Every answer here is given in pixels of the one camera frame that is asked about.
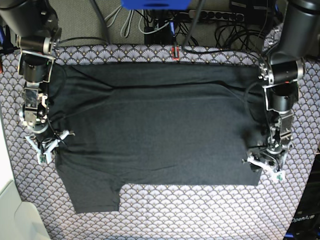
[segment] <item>black t-shirt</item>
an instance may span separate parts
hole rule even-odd
[[[77,213],[117,211],[124,184],[256,185],[242,164],[263,141],[245,112],[254,67],[122,63],[55,66],[49,118],[75,136],[56,169]],[[263,96],[250,96],[256,118]]]

